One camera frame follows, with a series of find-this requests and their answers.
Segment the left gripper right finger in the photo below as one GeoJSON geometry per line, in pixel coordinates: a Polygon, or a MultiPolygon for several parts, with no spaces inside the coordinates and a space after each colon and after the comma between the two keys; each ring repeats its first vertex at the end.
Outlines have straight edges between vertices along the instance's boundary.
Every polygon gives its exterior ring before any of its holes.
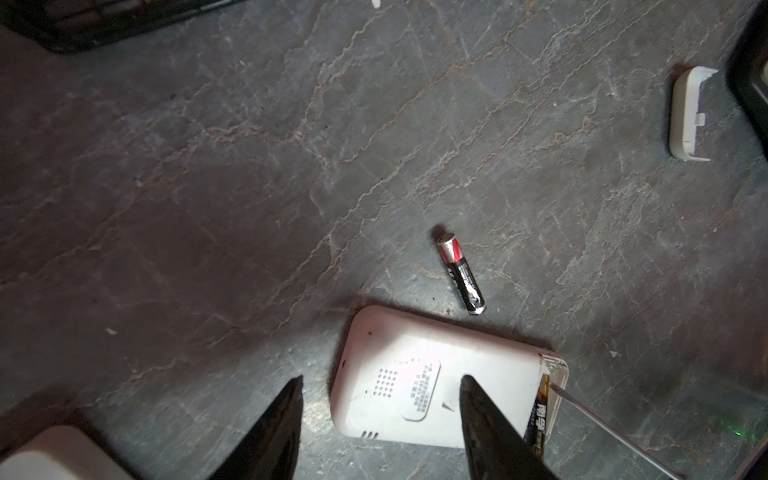
{"type": "Polygon", "coordinates": [[[556,479],[470,375],[459,404],[471,479],[556,479]]]}

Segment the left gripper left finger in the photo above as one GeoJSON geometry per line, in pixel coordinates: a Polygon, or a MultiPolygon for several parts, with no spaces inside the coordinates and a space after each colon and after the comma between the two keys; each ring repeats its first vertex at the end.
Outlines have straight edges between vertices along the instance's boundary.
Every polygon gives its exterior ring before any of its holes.
{"type": "Polygon", "coordinates": [[[287,382],[209,479],[292,479],[303,414],[303,377],[287,382]]]}

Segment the grey white remote control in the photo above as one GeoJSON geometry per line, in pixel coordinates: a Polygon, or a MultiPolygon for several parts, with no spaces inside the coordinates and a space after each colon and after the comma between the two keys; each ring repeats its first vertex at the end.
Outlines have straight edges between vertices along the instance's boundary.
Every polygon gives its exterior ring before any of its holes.
{"type": "Polygon", "coordinates": [[[331,389],[331,418],[348,437],[461,448],[466,375],[525,434],[542,377],[564,387],[569,367],[544,348],[368,306],[350,323],[331,389]]]}

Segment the orange black screwdriver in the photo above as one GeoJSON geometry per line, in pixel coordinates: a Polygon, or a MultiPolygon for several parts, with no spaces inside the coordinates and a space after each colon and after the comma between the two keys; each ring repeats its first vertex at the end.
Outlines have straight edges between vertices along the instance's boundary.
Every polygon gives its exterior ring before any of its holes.
{"type": "Polygon", "coordinates": [[[647,461],[649,464],[654,466],[657,470],[659,470],[661,473],[669,477],[670,479],[675,480],[684,480],[685,477],[666,465],[664,465],[661,461],[653,457],[651,454],[643,450],[640,446],[635,444],[633,441],[631,441],[628,437],[620,433],[618,430],[610,426],[605,420],[603,420],[601,417],[599,417],[595,412],[593,412],[591,409],[583,405],[581,402],[576,400],[570,393],[568,393],[563,387],[551,383],[550,389],[554,391],[559,397],[561,397],[563,400],[570,403],[572,406],[574,406],[578,411],[580,411],[583,415],[585,415],[587,418],[592,420],[595,424],[597,424],[601,429],[603,429],[605,432],[607,432],[609,435],[611,435],[613,438],[615,438],[617,441],[619,441],[621,444],[625,445],[627,448],[629,448],[631,451],[633,451],[636,455],[643,458],[645,461],[647,461]]]}

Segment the red black AAA battery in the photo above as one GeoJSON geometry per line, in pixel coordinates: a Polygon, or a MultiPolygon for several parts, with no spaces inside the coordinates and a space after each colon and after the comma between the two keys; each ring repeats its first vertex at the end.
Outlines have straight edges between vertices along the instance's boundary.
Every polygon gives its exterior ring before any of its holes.
{"type": "Polygon", "coordinates": [[[457,238],[446,232],[437,239],[436,245],[467,312],[473,316],[482,314],[486,302],[457,238]]]}

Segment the white air conditioner remote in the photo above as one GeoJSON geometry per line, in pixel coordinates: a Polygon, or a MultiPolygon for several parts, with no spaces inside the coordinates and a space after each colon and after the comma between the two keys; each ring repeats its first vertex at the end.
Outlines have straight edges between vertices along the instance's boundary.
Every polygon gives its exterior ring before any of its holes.
{"type": "Polygon", "coordinates": [[[79,429],[59,425],[1,462],[2,479],[123,479],[132,476],[79,429]]]}

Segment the white battery cover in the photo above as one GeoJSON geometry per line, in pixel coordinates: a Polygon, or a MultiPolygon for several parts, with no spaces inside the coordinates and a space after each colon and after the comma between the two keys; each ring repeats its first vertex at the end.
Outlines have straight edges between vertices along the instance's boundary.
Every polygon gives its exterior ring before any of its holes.
{"type": "Polygon", "coordinates": [[[706,114],[699,110],[699,99],[702,84],[718,72],[718,69],[695,66],[683,72],[673,84],[668,148],[676,159],[709,161],[696,154],[697,130],[706,124],[706,114]]]}

